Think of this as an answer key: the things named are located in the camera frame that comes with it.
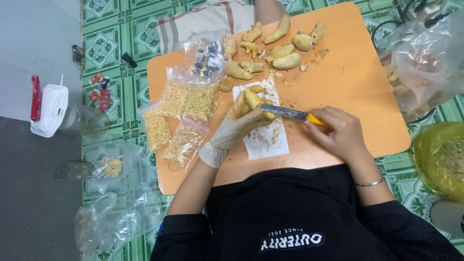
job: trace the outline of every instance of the black shirt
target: black shirt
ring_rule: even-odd
[[[216,187],[206,211],[166,216],[150,260],[464,260],[399,202],[361,207],[346,165]]]

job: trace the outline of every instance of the white paper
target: white paper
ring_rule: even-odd
[[[252,85],[261,85],[263,91],[258,93],[258,96],[269,99],[274,105],[279,106],[279,96],[274,86],[274,80],[271,78],[262,82],[235,86],[232,90],[234,101],[245,87]],[[266,127],[252,130],[249,135],[245,136],[243,142],[245,143],[248,159],[250,160],[290,153],[282,116],[277,116],[276,120]]]

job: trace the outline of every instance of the yellow plastic bag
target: yellow plastic bag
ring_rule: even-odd
[[[464,123],[433,126],[412,142],[424,184],[438,196],[464,204]]]

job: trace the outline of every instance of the silver bangle bracelet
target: silver bangle bracelet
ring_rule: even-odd
[[[381,183],[382,181],[383,181],[383,177],[381,177],[378,181],[372,182],[372,183],[369,183],[369,184],[358,184],[358,183],[355,183],[355,184],[356,184],[356,186],[360,186],[360,187],[370,187],[370,186],[377,185],[377,184]]]

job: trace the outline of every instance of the gray floor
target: gray floor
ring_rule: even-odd
[[[0,259],[80,260],[73,219],[82,182],[59,183],[53,170],[81,158],[81,137],[37,136],[30,124],[0,117]]]

